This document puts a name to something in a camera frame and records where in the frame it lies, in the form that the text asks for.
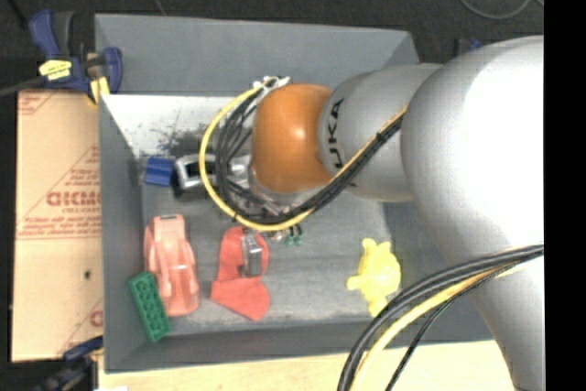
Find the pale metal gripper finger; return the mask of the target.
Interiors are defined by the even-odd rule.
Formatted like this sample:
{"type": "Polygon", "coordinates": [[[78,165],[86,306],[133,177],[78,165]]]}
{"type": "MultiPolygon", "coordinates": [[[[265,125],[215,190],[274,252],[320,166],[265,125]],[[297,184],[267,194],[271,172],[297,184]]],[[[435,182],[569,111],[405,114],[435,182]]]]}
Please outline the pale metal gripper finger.
{"type": "Polygon", "coordinates": [[[242,275],[244,277],[250,277],[252,275],[252,258],[254,254],[254,237],[252,234],[244,234],[241,241],[241,248],[243,258],[242,275]]]}
{"type": "Polygon", "coordinates": [[[261,277],[267,269],[269,259],[268,245],[265,239],[254,235],[254,242],[251,248],[251,276],[261,277]]]}

